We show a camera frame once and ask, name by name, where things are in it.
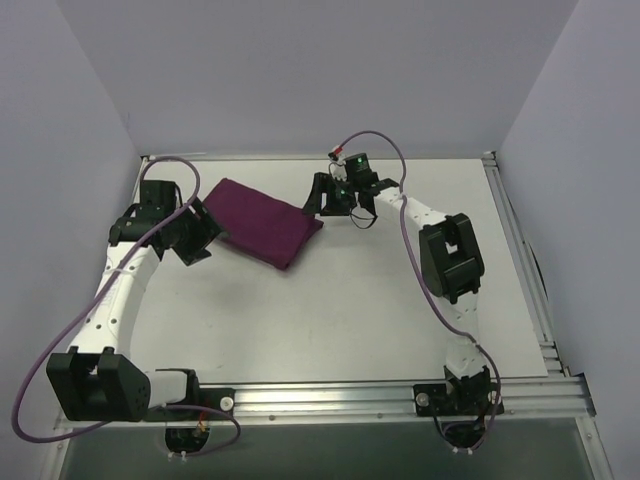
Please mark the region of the purple cloth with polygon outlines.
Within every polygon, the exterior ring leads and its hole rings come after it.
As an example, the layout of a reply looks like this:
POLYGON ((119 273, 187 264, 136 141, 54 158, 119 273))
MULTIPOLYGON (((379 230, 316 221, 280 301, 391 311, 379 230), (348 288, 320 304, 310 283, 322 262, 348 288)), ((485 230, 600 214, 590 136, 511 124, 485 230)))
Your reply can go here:
POLYGON ((323 228, 300 208, 229 178, 216 184, 203 205, 228 233, 227 244, 281 271, 323 228))

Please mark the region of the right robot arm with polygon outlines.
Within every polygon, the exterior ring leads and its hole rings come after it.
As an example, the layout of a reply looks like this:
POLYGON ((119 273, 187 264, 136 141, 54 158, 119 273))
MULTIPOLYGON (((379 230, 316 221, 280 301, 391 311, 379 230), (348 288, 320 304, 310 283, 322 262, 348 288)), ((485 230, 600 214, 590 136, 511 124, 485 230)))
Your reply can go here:
POLYGON ((491 397, 492 363, 479 344, 478 293, 485 266, 468 216, 437 212, 401 191, 397 182, 371 177, 352 186, 318 172, 303 212, 348 216, 357 207, 398 223, 419 285, 436 318, 448 331, 444 400, 464 413, 491 397))

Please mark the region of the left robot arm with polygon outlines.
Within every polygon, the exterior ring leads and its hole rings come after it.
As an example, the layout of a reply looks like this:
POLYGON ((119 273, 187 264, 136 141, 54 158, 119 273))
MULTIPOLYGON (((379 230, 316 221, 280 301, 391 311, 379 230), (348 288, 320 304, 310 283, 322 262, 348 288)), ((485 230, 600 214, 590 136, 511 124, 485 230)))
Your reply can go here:
POLYGON ((164 404, 179 419, 200 411, 194 370, 145 372, 130 358, 133 327, 164 253, 192 266, 210 257, 208 245, 223 232, 200 200, 183 206, 180 198, 175 182, 144 180, 138 202, 111 226, 100 282, 106 292, 84 314, 67 351, 52 354, 46 365, 67 419, 137 422, 164 404))

